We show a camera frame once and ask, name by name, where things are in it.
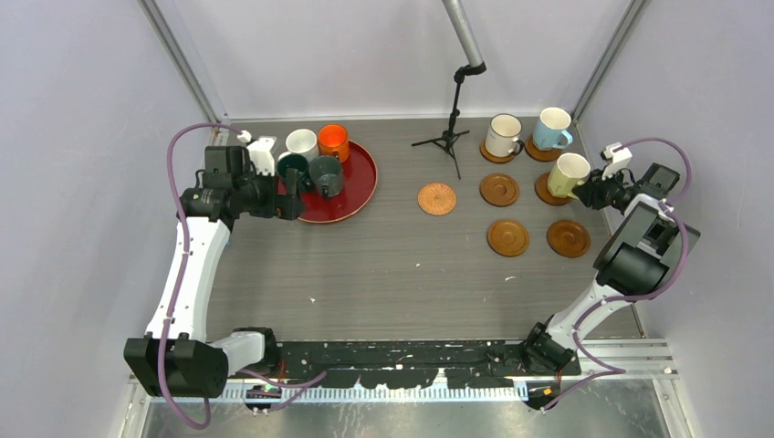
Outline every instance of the microphone stand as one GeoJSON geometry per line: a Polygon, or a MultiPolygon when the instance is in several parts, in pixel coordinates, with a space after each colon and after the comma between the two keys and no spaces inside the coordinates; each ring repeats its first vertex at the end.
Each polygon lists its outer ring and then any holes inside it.
{"type": "Polygon", "coordinates": [[[460,137],[470,132],[465,130],[463,132],[455,132],[455,124],[457,123],[457,116],[459,116],[459,109],[457,109],[457,103],[459,102],[459,91],[462,88],[462,83],[465,82],[466,76],[480,75],[486,71],[486,64],[484,58],[481,56],[481,51],[478,50],[478,44],[476,38],[473,36],[473,29],[470,28],[470,23],[465,14],[465,9],[462,7],[462,0],[441,0],[446,9],[446,13],[449,15],[449,20],[452,22],[452,26],[455,29],[457,38],[460,41],[465,56],[467,57],[467,65],[460,67],[455,72],[455,83],[457,89],[455,91],[455,103],[452,106],[452,113],[449,114],[449,128],[445,130],[441,137],[419,141],[412,144],[413,146],[420,146],[423,144],[434,144],[446,152],[446,155],[452,157],[455,161],[455,168],[457,169],[457,178],[460,180],[462,176],[459,172],[459,164],[457,164],[457,157],[455,154],[455,142],[460,137]]]}
{"type": "Polygon", "coordinates": [[[442,151],[446,152],[446,154],[452,157],[452,159],[455,161],[457,178],[460,180],[462,179],[462,176],[460,175],[459,165],[457,164],[457,157],[455,155],[455,142],[459,140],[460,137],[470,132],[470,130],[455,132],[457,116],[459,116],[460,114],[459,109],[457,109],[457,102],[459,101],[459,92],[460,92],[460,88],[462,88],[462,83],[465,82],[465,76],[479,75],[483,73],[485,70],[486,70],[486,64],[483,64],[483,63],[478,67],[470,67],[470,66],[460,67],[455,72],[455,83],[457,84],[457,87],[455,90],[455,103],[452,106],[452,113],[449,114],[449,128],[441,134],[441,137],[412,143],[412,147],[432,143],[435,146],[438,146],[439,148],[441,148],[442,151]]]}

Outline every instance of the tripod base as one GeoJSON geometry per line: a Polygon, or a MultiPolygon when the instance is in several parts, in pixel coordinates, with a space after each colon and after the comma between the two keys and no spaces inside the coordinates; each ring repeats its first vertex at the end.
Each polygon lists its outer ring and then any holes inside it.
{"type": "Polygon", "coordinates": [[[457,157],[455,155],[455,142],[459,140],[460,137],[470,132],[469,130],[464,130],[462,132],[453,133],[449,132],[448,130],[445,130],[443,134],[441,134],[441,137],[438,137],[437,139],[430,139],[425,141],[419,141],[417,143],[412,143],[412,146],[422,146],[423,144],[434,144],[435,146],[438,146],[446,152],[446,154],[455,161],[455,168],[457,170],[457,178],[460,180],[462,179],[462,176],[460,176],[459,172],[459,165],[457,164],[457,157]]]}

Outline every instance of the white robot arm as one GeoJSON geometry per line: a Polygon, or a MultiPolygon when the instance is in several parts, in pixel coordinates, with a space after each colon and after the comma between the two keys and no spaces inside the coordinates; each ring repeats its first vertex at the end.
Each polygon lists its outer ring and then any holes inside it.
{"type": "Polygon", "coordinates": [[[167,316],[183,261],[183,224],[170,274],[153,318],[141,339],[127,339],[124,359],[150,395],[161,395],[158,351],[164,323],[169,319],[164,371],[173,396],[217,397],[228,376],[248,365],[271,371],[278,348],[270,328],[240,328],[231,336],[206,343],[206,318],[218,261],[235,220],[242,213],[294,220],[304,212],[296,174],[288,170],[287,193],[277,193],[273,137],[261,137],[247,148],[211,146],[204,151],[202,187],[197,184],[180,197],[190,242],[187,264],[172,318],[167,316]]]}
{"type": "MultiPolygon", "coordinates": [[[[628,149],[616,143],[602,157],[608,163],[605,169],[592,171],[573,193],[592,209],[618,209],[624,220],[594,261],[598,272],[591,284],[568,308],[536,324],[523,343],[523,365],[535,374],[562,370],[575,355],[576,338],[585,339],[616,310],[659,288],[678,266],[682,239],[664,212],[672,210],[664,198],[679,174],[654,163],[640,181],[627,185],[623,168],[632,157],[628,149]]],[[[687,225],[685,230],[690,251],[700,234],[687,225]]]]}

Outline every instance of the orange mug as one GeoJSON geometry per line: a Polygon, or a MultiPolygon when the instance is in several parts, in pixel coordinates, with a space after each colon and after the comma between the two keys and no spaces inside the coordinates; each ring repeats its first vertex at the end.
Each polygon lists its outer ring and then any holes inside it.
{"type": "Polygon", "coordinates": [[[324,126],[317,133],[317,140],[319,152],[323,155],[333,155],[340,162],[345,162],[350,157],[350,139],[343,126],[324,126]]]}

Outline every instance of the brown saucer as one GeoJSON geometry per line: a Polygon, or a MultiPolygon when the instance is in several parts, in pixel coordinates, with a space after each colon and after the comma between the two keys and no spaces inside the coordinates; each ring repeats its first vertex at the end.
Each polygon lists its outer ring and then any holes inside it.
{"type": "Polygon", "coordinates": [[[567,205],[572,201],[569,196],[566,198],[558,198],[549,192],[549,175],[551,172],[545,172],[538,177],[535,181],[535,193],[538,194],[538,198],[548,205],[558,207],[560,205],[567,205]]]}
{"type": "Polygon", "coordinates": [[[536,162],[553,162],[559,158],[562,153],[562,149],[541,151],[537,146],[535,146],[535,143],[532,142],[531,135],[527,138],[527,146],[525,146],[524,149],[527,151],[527,155],[532,157],[532,159],[536,162]]]}
{"type": "Polygon", "coordinates": [[[513,219],[495,221],[486,230],[486,241],[492,251],[506,257],[520,256],[529,246],[529,233],[513,219]]]}
{"type": "Polygon", "coordinates": [[[493,162],[494,164],[505,164],[516,158],[516,155],[508,155],[506,157],[496,157],[492,155],[486,150],[486,139],[481,140],[481,146],[478,147],[478,150],[481,151],[481,155],[483,155],[488,162],[493,162]]]}
{"type": "Polygon", "coordinates": [[[553,223],[546,233],[546,239],[551,249],[567,258],[583,256],[591,248],[589,232],[575,221],[562,220],[553,223]]]}
{"type": "Polygon", "coordinates": [[[492,173],[481,180],[478,192],[495,207],[507,207],[518,199],[518,183],[504,173],[492,173]]]}
{"type": "Polygon", "coordinates": [[[425,185],[416,197],[420,208],[426,213],[440,216],[451,212],[457,204],[457,195],[446,184],[433,182],[425,185]]]}

